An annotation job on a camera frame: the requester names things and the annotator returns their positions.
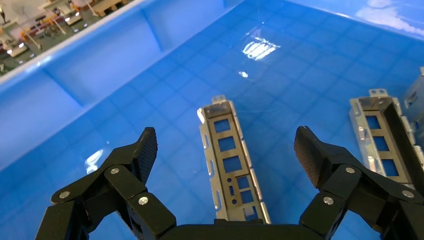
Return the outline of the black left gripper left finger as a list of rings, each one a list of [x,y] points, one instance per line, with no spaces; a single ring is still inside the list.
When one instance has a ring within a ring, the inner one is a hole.
[[[153,127],[146,127],[136,142],[115,148],[99,169],[52,195],[36,239],[87,240],[112,213],[139,240],[163,237],[176,218],[146,187],[157,151]]]

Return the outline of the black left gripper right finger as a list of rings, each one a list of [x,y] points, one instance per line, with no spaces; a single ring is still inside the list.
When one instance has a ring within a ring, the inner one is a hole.
[[[299,223],[331,239],[347,212],[360,216],[383,240],[424,237],[423,196],[366,168],[346,148],[325,143],[307,126],[297,128],[295,155],[318,194]]]

